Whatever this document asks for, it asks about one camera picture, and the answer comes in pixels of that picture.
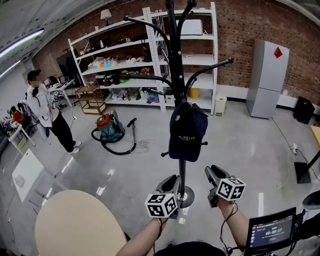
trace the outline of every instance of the refrigerator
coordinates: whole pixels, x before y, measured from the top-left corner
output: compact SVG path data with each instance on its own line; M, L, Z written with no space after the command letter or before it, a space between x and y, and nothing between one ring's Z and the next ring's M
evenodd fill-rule
M281 94L289 49L281 45L256 39L246 106L252 117L270 119Z

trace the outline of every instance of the red diamond sticker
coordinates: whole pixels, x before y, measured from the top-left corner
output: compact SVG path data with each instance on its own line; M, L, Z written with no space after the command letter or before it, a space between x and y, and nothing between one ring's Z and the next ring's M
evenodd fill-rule
M278 59L279 57L281 57L283 55L283 53L281 52L280 48L277 47L275 52L274 52L274 56Z

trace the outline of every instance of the desk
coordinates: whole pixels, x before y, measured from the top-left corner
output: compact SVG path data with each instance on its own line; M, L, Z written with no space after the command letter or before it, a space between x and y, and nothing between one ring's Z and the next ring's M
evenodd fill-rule
M318 143L318 146L320 147L320 127L311 125L310 128L316 142ZM311 182L309 169L318 160L319 157L320 157L320 150L318 151L318 153L316 153L316 155L310 161L309 164L307 164L306 162L294 162L297 183L303 184L303 183Z
M83 191L53 195L35 221L35 244L41 256L115 256L125 243L113 214Z
M17 137L17 135L20 133L20 132L23 132L24 135L28 138L28 140L32 143L32 145L36 145L34 143L34 141L29 137L29 135L27 134L27 132L25 131L25 129L22 128L22 125L21 124L18 124L18 127L17 129L15 130L15 132L9 137L9 142L11 142L11 144L16 148L16 150L19 151L19 153L21 155L24 155L24 153L22 153L22 151L20 150L20 148L18 148L16 142L15 142L15 138Z
M65 186L56 181L56 179L45 170L45 167L42 165L42 163L36 158L32 151L28 149L12 172L13 182L21 202L24 202L34 191L36 183L42 173L46 174L60 188L67 190ZM22 187L18 186L16 182L16 178L18 176L21 176L24 179Z
M53 85L51 88L49 88L48 91L49 91L50 93L62 92L63 95L64 95L64 97L65 97L65 99L66 99L66 101L68 102L70 108L72 108L72 103L70 102L70 100L69 100L69 98L68 98L68 95L67 95L65 89L66 89L68 86L70 86L70 85L72 85L72 84L74 84L74 83L75 83L75 80L72 79L71 81L66 82L63 86L57 88L57 87L60 85L60 83L58 83L58 84Z

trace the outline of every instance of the power outlet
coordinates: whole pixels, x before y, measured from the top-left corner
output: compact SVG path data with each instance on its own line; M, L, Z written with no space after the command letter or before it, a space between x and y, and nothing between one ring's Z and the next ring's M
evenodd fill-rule
M296 143L293 143L292 145L292 153L294 153L295 155L298 153L298 145Z

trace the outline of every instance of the white shoe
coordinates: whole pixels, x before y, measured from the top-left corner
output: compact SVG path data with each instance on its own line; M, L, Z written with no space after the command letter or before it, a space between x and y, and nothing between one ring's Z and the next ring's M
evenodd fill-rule
M75 144L74 144L74 147L79 147L81 144L82 144L81 141L76 141Z
M80 151L80 149L77 148L77 147L75 147L72 152L69 152L69 154L70 154L70 155L76 154L76 153L78 153L79 151Z

